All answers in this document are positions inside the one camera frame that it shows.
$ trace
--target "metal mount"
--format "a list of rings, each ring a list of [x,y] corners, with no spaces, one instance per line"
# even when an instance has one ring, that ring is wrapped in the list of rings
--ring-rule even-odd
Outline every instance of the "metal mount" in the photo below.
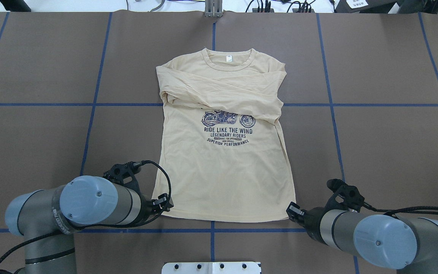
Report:
[[[260,262],[166,263],[162,274],[261,274]]]
[[[222,0],[205,0],[205,17],[222,17]]]

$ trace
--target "neckline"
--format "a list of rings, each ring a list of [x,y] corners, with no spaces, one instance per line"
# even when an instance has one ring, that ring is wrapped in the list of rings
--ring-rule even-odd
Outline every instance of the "neckline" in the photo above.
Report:
[[[240,51],[240,52],[221,52],[221,51],[214,51],[214,50],[209,50],[209,49],[205,48],[205,49],[201,50],[201,53],[202,53],[202,57],[204,58],[204,61],[206,62],[206,64],[208,66],[210,66],[211,68],[213,68],[215,70],[221,70],[221,71],[238,71],[238,70],[242,70],[244,68],[247,68],[249,65],[251,65],[252,61],[254,60],[254,57],[256,56],[256,50],[254,50],[254,49],[250,49],[247,51]],[[221,65],[213,63],[209,57],[209,54],[223,55],[223,56],[226,56],[226,55],[237,56],[237,55],[249,54],[249,57],[242,64],[239,64],[237,66],[232,66],[232,67],[225,67],[225,66],[221,66]]]

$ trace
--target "label sticker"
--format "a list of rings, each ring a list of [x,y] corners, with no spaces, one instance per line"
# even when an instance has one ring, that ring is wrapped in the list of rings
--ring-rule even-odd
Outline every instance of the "label sticker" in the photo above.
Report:
[[[351,7],[351,9],[360,8],[368,5],[366,0],[346,0],[346,2],[348,3],[349,7]]]

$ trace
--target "wire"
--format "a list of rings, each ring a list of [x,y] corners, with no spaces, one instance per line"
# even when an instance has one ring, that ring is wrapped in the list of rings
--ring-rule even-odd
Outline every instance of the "wire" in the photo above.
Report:
[[[165,0],[162,0],[162,2],[160,3],[160,5],[158,5],[156,8],[151,9],[150,12],[153,12],[153,11],[159,10],[159,9],[163,6],[163,4],[165,4]]]
[[[300,5],[302,5],[302,3],[300,3],[300,1],[293,1],[292,3],[290,3],[290,6],[287,9],[287,12],[290,11],[290,8],[292,7],[293,4],[297,3],[298,4],[298,9],[300,10]]]
[[[372,205],[368,203],[364,203],[363,207],[367,208],[368,210],[374,211],[374,212],[385,212],[384,215],[393,216],[396,213],[411,213],[411,214],[431,214],[431,215],[438,215],[438,207],[437,206],[417,206],[417,207],[407,207],[407,208],[401,208],[401,209],[377,209],[373,207]]]
[[[329,0],[329,2],[332,4],[332,10],[333,10],[332,12],[336,13],[336,5],[335,5],[336,2],[334,0]]]
[[[248,12],[248,10],[249,10],[249,7],[251,6],[251,4],[254,2],[254,0],[251,0],[251,2],[249,3],[249,5],[248,5],[248,7],[246,8],[246,11],[245,12]]]
[[[28,240],[28,241],[24,241],[23,243],[21,243],[21,244],[15,246],[15,247],[13,247],[13,248],[11,248],[11,249],[8,250],[3,256],[1,256],[1,258],[0,258],[0,264],[3,262],[3,260],[5,260],[5,259],[6,259],[11,253],[13,253],[14,251],[16,251],[17,249],[19,249],[19,248],[21,248],[21,247],[24,247],[25,245],[31,244],[31,243],[33,243],[33,242],[39,241],[39,240],[41,240],[41,239],[48,238],[48,237],[51,237],[51,236],[56,236],[56,235],[59,235],[59,234],[62,234],[62,232],[59,231],[59,230],[57,230],[57,231],[55,231],[55,232],[48,233],[48,234],[44,234],[44,235],[42,235],[42,236],[35,237],[35,238],[30,239],[30,240]]]
[[[387,211],[384,215],[393,216],[396,213],[419,213],[421,210],[438,210],[438,206],[414,206]],[[426,214],[438,215],[438,212],[424,211]]]
[[[142,222],[142,223],[139,223],[139,224],[129,224],[129,225],[94,224],[94,225],[87,225],[87,226],[76,227],[76,229],[84,229],[84,228],[93,227],[93,226],[104,226],[104,227],[114,227],[114,228],[140,227],[140,226],[144,226],[144,225],[149,224],[149,223],[153,222],[154,220],[156,220],[168,208],[168,206],[170,205],[170,201],[172,200],[172,184],[170,183],[170,177],[168,177],[167,172],[165,172],[165,170],[163,170],[163,168],[160,167],[160,165],[158,165],[157,163],[155,163],[155,162],[153,162],[151,160],[144,160],[144,161],[141,161],[141,163],[143,163],[143,165],[152,164],[152,165],[156,166],[159,170],[161,170],[161,172],[163,173],[163,175],[165,175],[165,177],[167,179],[167,183],[168,183],[168,200],[167,200],[167,204],[162,208],[162,210],[160,210],[160,212],[158,212],[155,217],[151,218],[150,220],[148,220],[146,222]]]
[[[144,161],[141,161],[141,163],[143,163],[143,165],[152,164],[152,165],[156,166],[158,169],[160,169],[161,172],[163,172],[163,174],[165,175],[165,177],[167,179],[167,183],[168,183],[168,199],[167,199],[167,204],[162,208],[162,210],[160,210],[160,212],[157,213],[157,215],[155,217],[151,218],[150,220],[148,220],[146,222],[139,223],[137,225],[134,224],[134,225],[128,225],[128,226],[123,226],[123,225],[114,226],[114,225],[97,224],[97,225],[90,225],[90,226],[106,226],[106,227],[118,227],[118,228],[129,228],[129,227],[144,226],[144,225],[149,224],[149,223],[153,222],[154,220],[156,220],[169,207],[170,201],[172,200],[172,185],[170,183],[170,177],[168,176],[167,172],[165,170],[163,170],[163,168],[160,165],[158,165],[157,163],[155,163],[155,162],[153,162],[151,160],[144,160]],[[78,227],[78,229],[83,229],[83,228],[90,227],[90,226]],[[10,250],[8,250],[3,256],[1,256],[0,264],[3,262],[3,260],[5,260],[11,253],[16,251],[17,249],[19,249],[21,247],[24,247],[25,245],[31,244],[33,242],[39,241],[41,239],[48,238],[48,237],[51,237],[51,236],[56,236],[56,235],[59,235],[59,234],[62,234],[62,232],[59,231],[59,230],[58,231],[54,231],[52,233],[48,233],[48,234],[44,234],[42,236],[35,237],[35,238],[30,239],[28,241],[24,241],[23,243],[21,243],[21,244],[19,244],[17,246],[14,246]]]

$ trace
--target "beige t-shirt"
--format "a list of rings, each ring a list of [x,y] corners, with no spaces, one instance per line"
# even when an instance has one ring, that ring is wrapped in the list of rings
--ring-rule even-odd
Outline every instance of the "beige t-shirt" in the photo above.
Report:
[[[295,201],[278,122],[285,64],[254,49],[200,52],[157,67],[163,100],[160,165],[175,205],[164,215],[226,222],[287,218]],[[157,173],[153,197],[168,192]]]

